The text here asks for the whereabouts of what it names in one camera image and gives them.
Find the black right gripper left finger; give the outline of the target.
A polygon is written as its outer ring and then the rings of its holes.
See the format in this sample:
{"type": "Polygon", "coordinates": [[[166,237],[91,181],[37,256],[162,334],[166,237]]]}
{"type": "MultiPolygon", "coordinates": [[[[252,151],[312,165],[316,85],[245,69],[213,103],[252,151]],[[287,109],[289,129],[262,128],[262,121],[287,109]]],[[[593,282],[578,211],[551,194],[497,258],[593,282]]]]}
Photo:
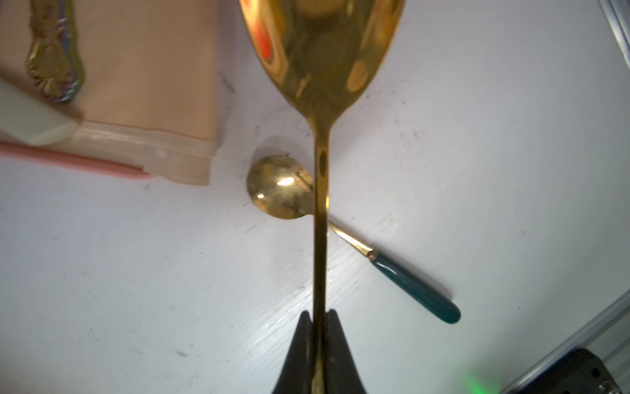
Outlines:
{"type": "Polygon", "coordinates": [[[272,394],[310,394],[313,380],[313,322],[303,311],[272,394]]]}

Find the gold spoon long handle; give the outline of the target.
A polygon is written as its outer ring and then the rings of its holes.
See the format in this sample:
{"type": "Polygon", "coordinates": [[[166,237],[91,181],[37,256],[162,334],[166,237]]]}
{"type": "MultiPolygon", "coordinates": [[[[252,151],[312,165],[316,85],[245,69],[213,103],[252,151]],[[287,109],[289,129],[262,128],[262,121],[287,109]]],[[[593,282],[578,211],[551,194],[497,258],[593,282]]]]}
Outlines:
{"type": "Polygon", "coordinates": [[[313,329],[307,391],[323,393],[331,129],[377,74],[405,4],[242,1],[240,6],[262,67],[313,132],[313,329]]]}

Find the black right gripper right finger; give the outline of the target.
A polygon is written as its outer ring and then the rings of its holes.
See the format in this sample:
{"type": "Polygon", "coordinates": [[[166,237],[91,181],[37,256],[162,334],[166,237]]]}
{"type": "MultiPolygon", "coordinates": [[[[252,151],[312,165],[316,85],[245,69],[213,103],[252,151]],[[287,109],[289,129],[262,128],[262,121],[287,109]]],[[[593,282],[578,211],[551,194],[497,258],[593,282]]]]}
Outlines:
{"type": "Polygon", "coordinates": [[[366,394],[335,310],[326,313],[325,392],[327,394],[366,394]]]}

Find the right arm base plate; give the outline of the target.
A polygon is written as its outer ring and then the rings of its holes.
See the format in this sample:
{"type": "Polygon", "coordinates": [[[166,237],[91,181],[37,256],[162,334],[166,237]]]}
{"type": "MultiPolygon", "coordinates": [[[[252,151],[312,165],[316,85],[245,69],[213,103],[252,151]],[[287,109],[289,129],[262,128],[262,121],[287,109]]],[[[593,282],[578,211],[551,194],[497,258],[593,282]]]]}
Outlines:
{"type": "Polygon", "coordinates": [[[533,381],[510,393],[629,393],[629,384],[615,378],[602,359],[580,348],[569,352],[533,381]]]}

